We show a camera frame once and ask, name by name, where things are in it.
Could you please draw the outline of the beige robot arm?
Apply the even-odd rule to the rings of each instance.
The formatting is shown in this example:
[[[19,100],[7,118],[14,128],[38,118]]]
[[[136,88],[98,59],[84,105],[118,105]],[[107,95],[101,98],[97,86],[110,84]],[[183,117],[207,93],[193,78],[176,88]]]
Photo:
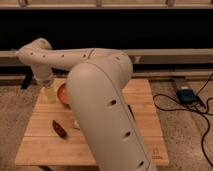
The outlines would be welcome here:
[[[125,52],[54,50],[38,38],[21,47],[17,57],[44,87],[53,83],[54,68],[68,72],[69,106],[100,171],[158,171],[122,93],[133,73]]]

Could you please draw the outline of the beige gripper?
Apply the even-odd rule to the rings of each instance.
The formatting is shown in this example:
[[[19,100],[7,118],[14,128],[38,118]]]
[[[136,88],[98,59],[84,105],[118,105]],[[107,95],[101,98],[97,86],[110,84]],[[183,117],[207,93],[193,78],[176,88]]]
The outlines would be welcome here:
[[[55,90],[51,86],[54,81],[54,75],[53,75],[52,69],[46,66],[35,67],[34,77],[39,85],[45,87],[44,93],[48,101],[55,102],[56,101]]]

